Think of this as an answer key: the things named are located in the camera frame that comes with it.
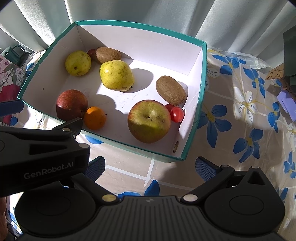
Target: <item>purple paper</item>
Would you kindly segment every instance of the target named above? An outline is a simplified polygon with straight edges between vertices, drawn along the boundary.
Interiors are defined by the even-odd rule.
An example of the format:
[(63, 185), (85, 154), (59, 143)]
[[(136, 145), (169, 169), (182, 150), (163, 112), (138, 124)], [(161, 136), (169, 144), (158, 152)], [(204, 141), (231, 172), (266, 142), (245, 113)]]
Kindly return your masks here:
[(292, 121), (296, 121), (296, 103), (287, 91), (281, 91), (277, 99)]

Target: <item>curtain fold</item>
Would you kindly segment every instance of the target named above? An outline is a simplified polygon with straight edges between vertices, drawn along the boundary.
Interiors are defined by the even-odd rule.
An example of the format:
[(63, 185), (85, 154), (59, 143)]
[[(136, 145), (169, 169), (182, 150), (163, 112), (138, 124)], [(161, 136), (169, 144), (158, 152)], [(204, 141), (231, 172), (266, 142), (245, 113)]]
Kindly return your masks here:
[(295, 25), (287, 0), (14, 0), (0, 12), (0, 48), (16, 42), (46, 49), (72, 22), (113, 19), (181, 32), (272, 67), (283, 62), (283, 36)]

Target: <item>cherry tomato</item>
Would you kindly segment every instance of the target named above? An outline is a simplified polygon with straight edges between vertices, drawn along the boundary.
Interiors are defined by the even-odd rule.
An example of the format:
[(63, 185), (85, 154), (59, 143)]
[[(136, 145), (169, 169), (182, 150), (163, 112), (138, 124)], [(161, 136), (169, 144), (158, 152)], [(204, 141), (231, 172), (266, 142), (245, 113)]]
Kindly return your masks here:
[(93, 54), (96, 52), (95, 49), (90, 49), (87, 54), (92, 58)]
[(165, 107), (168, 109), (168, 111), (170, 112), (171, 109), (173, 109), (175, 106), (173, 104), (166, 104)]
[(175, 106), (170, 111), (170, 118), (173, 122), (179, 123), (184, 119), (184, 111), (180, 107)]

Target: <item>orange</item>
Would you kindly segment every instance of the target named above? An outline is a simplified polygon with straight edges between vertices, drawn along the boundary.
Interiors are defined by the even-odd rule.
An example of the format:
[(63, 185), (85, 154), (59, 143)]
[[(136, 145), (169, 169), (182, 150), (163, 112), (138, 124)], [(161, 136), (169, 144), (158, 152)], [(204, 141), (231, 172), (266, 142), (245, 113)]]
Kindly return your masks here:
[(93, 106), (85, 112), (83, 120), (89, 129), (98, 130), (105, 124), (106, 114), (101, 108)]

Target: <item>red flower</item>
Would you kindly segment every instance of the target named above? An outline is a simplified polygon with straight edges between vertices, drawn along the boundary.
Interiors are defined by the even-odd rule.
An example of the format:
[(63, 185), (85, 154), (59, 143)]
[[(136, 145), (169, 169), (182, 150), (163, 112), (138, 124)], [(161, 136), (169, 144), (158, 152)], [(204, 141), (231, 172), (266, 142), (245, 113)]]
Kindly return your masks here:
[[(20, 92), (20, 87), (18, 85), (12, 84), (8, 86), (3, 86), (2, 91), (0, 92), (0, 102), (16, 100), (17, 95)], [(3, 122), (7, 125), (10, 125), (12, 115), (5, 116)]]

